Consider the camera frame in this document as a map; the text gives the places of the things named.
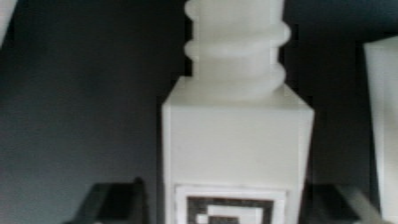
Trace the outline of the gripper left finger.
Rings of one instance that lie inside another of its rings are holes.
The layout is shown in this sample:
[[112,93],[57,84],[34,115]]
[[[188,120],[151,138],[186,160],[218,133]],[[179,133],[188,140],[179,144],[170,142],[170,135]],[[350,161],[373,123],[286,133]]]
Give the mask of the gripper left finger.
[[151,224],[146,182],[96,183],[64,224]]

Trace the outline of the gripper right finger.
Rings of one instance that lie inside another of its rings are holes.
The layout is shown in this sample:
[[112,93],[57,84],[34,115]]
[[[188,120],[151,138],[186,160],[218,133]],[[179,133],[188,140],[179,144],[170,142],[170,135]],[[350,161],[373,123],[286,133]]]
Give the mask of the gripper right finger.
[[382,224],[378,210],[355,187],[336,184],[307,186],[304,224]]

